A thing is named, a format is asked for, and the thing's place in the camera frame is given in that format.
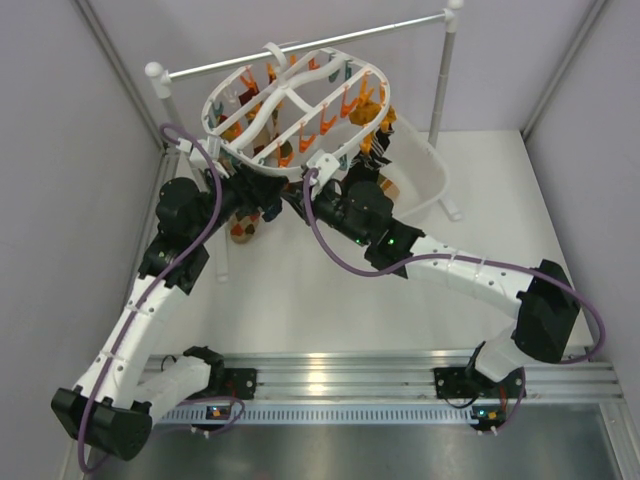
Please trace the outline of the white round sock hanger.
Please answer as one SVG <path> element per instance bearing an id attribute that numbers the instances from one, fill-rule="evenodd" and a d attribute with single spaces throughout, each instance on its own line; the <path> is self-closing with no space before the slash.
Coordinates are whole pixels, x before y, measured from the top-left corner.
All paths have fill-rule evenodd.
<path id="1" fill-rule="evenodd" d="M 376 66 L 334 48 L 285 56 L 272 43 L 266 47 L 275 58 L 238 68 L 202 109 L 204 131 L 220 138 L 232 164 L 296 181 L 312 168 L 303 163 L 321 137 L 349 120 L 359 102 L 372 100 L 382 109 L 356 142 L 386 116 L 390 86 Z M 320 164 L 325 177 L 338 167 L 327 154 Z"/>

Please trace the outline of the striped maroon green sock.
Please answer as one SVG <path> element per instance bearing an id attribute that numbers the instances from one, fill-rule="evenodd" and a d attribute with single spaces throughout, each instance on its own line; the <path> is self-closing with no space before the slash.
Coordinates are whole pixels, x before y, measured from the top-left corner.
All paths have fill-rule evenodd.
<path id="1" fill-rule="evenodd" d="M 382 173 L 378 174 L 377 185 L 381 188 L 384 195 L 391 199 L 393 202 L 398 199 L 400 195 L 399 187 Z"/>

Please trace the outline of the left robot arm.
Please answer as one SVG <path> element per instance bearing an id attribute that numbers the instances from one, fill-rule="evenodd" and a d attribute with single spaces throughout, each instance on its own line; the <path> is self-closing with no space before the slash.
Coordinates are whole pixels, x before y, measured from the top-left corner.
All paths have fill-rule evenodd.
<path id="1" fill-rule="evenodd" d="M 241 167 L 212 176 L 202 191 L 177 177 L 160 189 L 157 234 L 144 253 L 130 298 L 92 365 L 51 408 L 80 448 L 121 460 L 139 454 L 153 426 L 182 401 L 214 397 L 225 388 L 224 358 L 190 347 L 155 378 L 141 379 L 170 317 L 186 301 L 209 259 L 206 241 L 237 212 L 260 214 L 281 207 L 283 177 Z"/>

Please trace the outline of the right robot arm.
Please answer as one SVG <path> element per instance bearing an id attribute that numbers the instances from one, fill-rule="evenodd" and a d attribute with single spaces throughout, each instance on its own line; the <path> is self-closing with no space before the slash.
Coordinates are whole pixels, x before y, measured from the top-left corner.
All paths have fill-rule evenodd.
<path id="1" fill-rule="evenodd" d="M 513 320 L 512 326 L 474 350 L 464 369 L 473 393 L 492 395 L 512 372 L 529 363 L 562 363 L 580 306 L 559 264 L 542 260 L 536 268 L 524 268 L 473 257 L 395 219 L 391 200 L 373 183 L 358 183 L 342 195 L 328 182 L 314 194 L 316 174 L 307 173 L 302 187 L 307 222 L 314 232 L 318 222 L 324 222 L 364 247 L 371 267 L 360 270 L 331 252 L 335 263 L 363 277 L 393 274 L 430 281 Z"/>

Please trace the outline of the black white striped sock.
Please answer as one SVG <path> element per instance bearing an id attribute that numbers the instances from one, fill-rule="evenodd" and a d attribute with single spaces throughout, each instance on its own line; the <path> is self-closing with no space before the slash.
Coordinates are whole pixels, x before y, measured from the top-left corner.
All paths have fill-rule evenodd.
<path id="1" fill-rule="evenodd" d="M 388 131 L 379 128 L 372 138 L 369 151 L 365 153 L 361 150 L 352 159 L 347 178 L 353 181 L 376 181 L 380 170 L 391 163 L 386 151 L 394 133 L 393 128 Z"/>

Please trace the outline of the white plastic basin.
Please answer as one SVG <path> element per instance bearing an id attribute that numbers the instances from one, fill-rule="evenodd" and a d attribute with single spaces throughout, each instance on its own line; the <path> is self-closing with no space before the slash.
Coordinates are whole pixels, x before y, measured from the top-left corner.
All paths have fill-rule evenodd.
<path id="1" fill-rule="evenodd" d="M 449 169 L 436 149 L 404 117 L 397 115 L 393 123 L 395 133 L 386 151 L 391 163 L 380 173 L 391 179 L 400 189 L 398 199 L 393 202 L 394 216 L 410 224 L 421 222 L 429 209 L 443 199 L 449 188 Z M 361 181 L 347 178 L 352 159 L 363 150 L 370 149 L 377 126 L 360 141 L 354 138 L 369 127 L 357 126 L 349 120 L 331 128 L 322 136 L 319 144 L 303 163 L 305 167 L 321 169 L 324 154 L 338 162 L 332 178 L 340 183 L 343 193 Z"/>

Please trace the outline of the white rack foot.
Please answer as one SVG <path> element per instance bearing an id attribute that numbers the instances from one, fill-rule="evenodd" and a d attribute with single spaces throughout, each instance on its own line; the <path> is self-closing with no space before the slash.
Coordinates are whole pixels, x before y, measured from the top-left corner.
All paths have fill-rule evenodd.
<path id="1" fill-rule="evenodd" d="M 214 239 L 215 275 L 219 283 L 229 281 L 229 240 L 227 233 L 218 233 Z"/>

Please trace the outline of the mustard yellow sock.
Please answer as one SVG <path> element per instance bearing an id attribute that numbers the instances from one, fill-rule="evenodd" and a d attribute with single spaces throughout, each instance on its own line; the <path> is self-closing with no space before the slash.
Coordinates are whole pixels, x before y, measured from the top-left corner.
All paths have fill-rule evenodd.
<path id="1" fill-rule="evenodd" d="M 355 109 L 349 114 L 349 121 L 353 125 L 366 126 L 370 124 L 381 111 L 382 106 L 372 100 L 359 102 Z M 384 134 L 393 134 L 395 132 L 393 123 L 397 120 L 397 115 L 393 106 L 389 106 L 386 116 L 377 125 L 378 129 L 382 129 Z"/>

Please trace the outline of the grey metal rack pole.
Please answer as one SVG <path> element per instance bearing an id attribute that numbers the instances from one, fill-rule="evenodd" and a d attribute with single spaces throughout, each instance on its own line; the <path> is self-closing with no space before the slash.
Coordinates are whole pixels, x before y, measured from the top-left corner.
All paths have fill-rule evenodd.
<path id="1" fill-rule="evenodd" d="M 183 122 L 172 98 L 169 85 L 160 83 L 158 97 L 164 107 L 167 121 L 175 126 L 183 127 Z M 205 187 L 205 183 L 203 182 L 201 172 L 198 169 L 198 165 L 194 165 L 191 161 L 192 149 L 193 146 L 190 146 L 189 148 L 185 147 L 185 151 L 181 152 L 181 156 L 184 158 L 184 163 L 189 167 L 191 175 L 197 186 L 200 189 L 203 189 Z"/>

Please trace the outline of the grey horizontal rack bar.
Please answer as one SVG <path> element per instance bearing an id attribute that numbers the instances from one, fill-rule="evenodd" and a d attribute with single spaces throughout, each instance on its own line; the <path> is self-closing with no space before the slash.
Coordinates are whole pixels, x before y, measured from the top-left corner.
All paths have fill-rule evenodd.
<path id="1" fill-rule="evenodd" d="M 278 52 L 283 53 L 285 56 L 290 54 L 309 52 L 318 49 L 335 47 L 338 45 L 347 44 L 376 36 L 382 36 L 396 31 L 407 30 L 436 23 L 443 23 L 446 25 L 447 32 L 456 33 L 458 27 L 458 17 L 463 7 L 464 1 L 448 1 L 446 7 L 442 10 L 441 13 L 371 27 L 364 30 L 322 38 L 305 43 L 295 43 L 292 45 L 287 45 L 285 47 L 278 47 Z M 149 62 L 145 66 L 144 72 L 147 79 L 150 81 L 157 98 L 167 99 L 171 96 L 170 86 L 173 81 L 180 81 L 218 71 L 226 71 L 233 68 L 244 67 L 260 60 L 269 60 L 275 57 L 276 55 L 268 50 L 267 47 L 263 47 L 256 53 L 221 60 L 214 63 L 205 64 L 176 72 L 170 72 L 158 62 Z"/>

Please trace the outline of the right grey rack pole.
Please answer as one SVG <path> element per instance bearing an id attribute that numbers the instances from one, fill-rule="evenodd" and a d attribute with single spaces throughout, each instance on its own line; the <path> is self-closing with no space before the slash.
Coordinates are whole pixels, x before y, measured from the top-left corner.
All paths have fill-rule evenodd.
<path id="1" fill-rule="evenodd" d="M 456 33 L 457 21 L 452 19 L 446 24 L 445 28 L 444 44 L 438 73 L 438 81 L 436 85 L 434 105 L 431 115 L 428 141 L 433 147 L 436 147 L 440 133 Z"/>

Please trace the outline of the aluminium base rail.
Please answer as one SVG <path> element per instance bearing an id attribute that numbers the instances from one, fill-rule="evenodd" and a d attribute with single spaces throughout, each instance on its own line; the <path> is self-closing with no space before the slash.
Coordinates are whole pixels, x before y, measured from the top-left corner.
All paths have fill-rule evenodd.
<path id="1" fill-rule="evenodd" d="M 494 431 L 529 405 L 606 408 L 623 400 L 602 362 L 528 365 L 472 387 L 466 351 L 247 354 L 225 359 L 223 390 L 167 413 L 165 424 L 468 425 Z"/>

